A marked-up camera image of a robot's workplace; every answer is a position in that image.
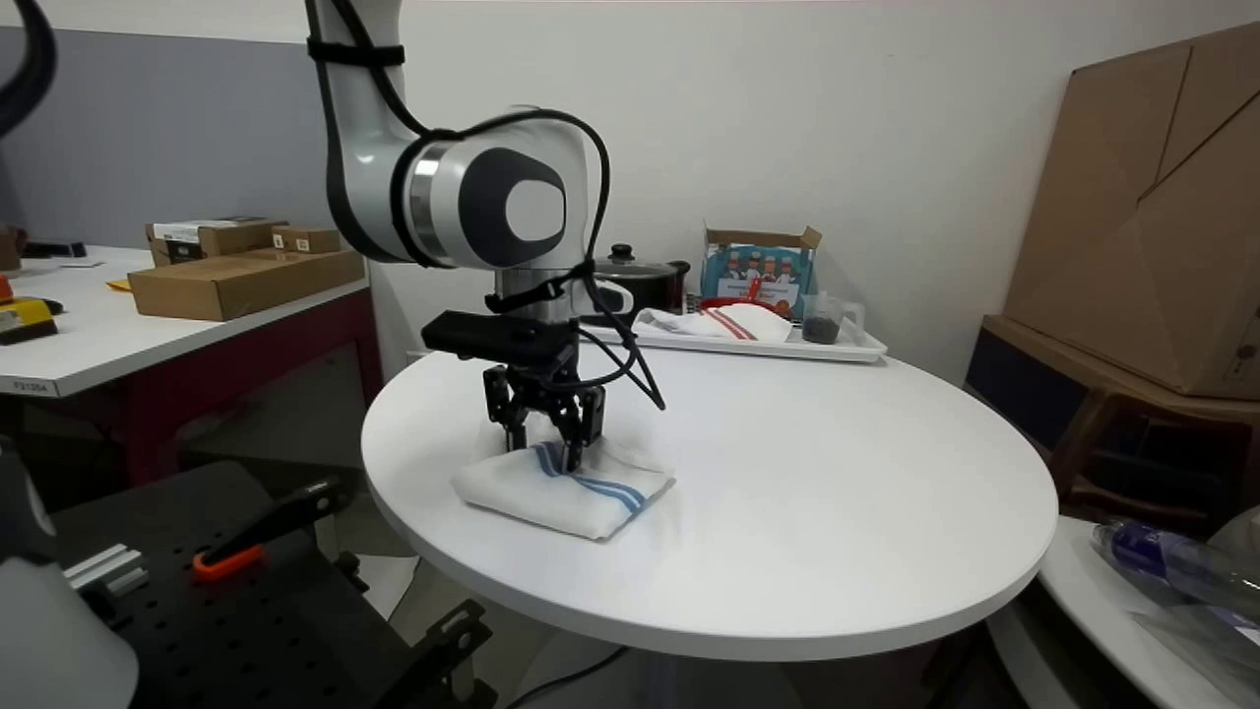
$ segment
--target white towel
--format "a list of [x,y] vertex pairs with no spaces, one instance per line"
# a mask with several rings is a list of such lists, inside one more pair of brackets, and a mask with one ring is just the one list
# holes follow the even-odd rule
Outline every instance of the white towel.
[[474,508],[609,541],[672,483],[645,452],[609,448],[605,443],[584,452],[578,473],[562,473],[562,458],[562,443],[511,448],[457,473],[457,493]]
[[743,343],[786,343],[793,319],[781,319],[776,311],[762,304],[727,304],[709,311],[654,311],[641,306],[633,319],[637,335],[687,335],[687,338],[743,338]]

